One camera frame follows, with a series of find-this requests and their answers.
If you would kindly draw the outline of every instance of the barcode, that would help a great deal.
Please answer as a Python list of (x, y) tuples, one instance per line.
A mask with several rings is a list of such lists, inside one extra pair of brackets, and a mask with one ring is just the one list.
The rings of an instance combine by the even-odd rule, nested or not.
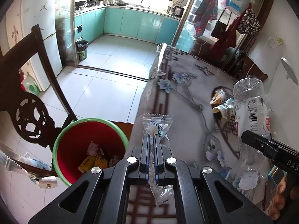
[(250, 122), (250, 130), (258, 131), (258, 112), (257, 108), (250, 108), (249, 111), (249, 122)]

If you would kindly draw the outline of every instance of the kitchen floor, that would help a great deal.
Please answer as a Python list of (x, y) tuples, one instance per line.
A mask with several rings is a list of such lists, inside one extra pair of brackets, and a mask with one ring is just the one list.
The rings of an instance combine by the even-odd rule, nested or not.
[[(95, 117), (130, 123), (135, 120), (146, 84), (132, 78), (74, 67), (64, 68), (57, 80), (79, 119)], [(40, 97), (55, 121), (55, 126), (61, 127), (67, 113), (53, 89), (48, 88)], [(31, 158), (51, 164), (52, 154), (49, 147), (44, 148), (23, 140), (15, 131), (7, 112), (0, 112), (0, 122), (5, 122), (0, 128), (0, 139), (7, 146), (17, 154), (25, 155), (28, 152)], [(58, 179), (57, 188), (42, 189), (28, 177), (9, 172), (0, 165), (0, 189), (2, 198), (17, 221), (20, 224), (27, 224), (33, 215), (61, 194), (66, 186)]]
[(158, 55), (156, 47), (156, 44), (137, 39), (102, 35), (88, 46), (87, 58), (79, 65), (148, 79)]

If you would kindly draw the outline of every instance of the refrigerator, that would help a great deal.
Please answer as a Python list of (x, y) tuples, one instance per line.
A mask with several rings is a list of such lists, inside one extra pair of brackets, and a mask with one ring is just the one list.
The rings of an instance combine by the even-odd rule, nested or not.
[[(55, 31), (55, 0), (15, 0), (6, 12), (6, 31), (9, 47), (12, 48), (22, 38), (31, 33), (31, 27), (39, 24), (44, 46), (50, 64), (57, 76), (62, 70)], [(32, 76), (39, 89), (45, 91), (50, 82), (35, 54), (23, 67)]]

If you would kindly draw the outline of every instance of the silver screw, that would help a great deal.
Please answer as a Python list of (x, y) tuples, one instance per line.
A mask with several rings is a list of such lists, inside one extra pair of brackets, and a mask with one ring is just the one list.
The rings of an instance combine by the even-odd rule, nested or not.
[(134, 162), (137, 161), (137, 158), (134, 157), (134, 156), (129, 156), (129, 157), (127, 158), (127, 161), (128, 161), (129, 163), (134, 163)]
[(92, 168), (92, 173), (100, 173), (102, 169), (100, 167), (93, 167)]
[(204, 172), (204, 173), (212, 173), (212, 168), (210, 168), (210, 167), (204, 167), (203, 169), (202, 169), (202, 171)]
[(170, 158), (167, 158), (166, 161), (167, 161), (168, 163), (170, 163), (170, 164), (173, 164), (173, 163), (176, 162), (176, 159), (175, 159), (174, 157), (170, 157)]

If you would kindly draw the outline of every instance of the trash can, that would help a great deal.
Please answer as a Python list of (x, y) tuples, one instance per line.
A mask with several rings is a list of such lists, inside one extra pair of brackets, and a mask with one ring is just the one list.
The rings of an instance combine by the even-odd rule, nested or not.
[(111, 156), (117, 154), (121, 158), (129, 144), (122, 130), (108, 120), (86, 118), (68, 125), (58, 135), (53, 147), (55, 171), (67, 186), (71, 186), (82, 176), (78, 167), (87, 157), (91, 141)]
[(87, 40), (80, 40), (76, 42), (77, 54), (79, 56), (80, 61), (85, 60), (87, 58), (87, 47)]

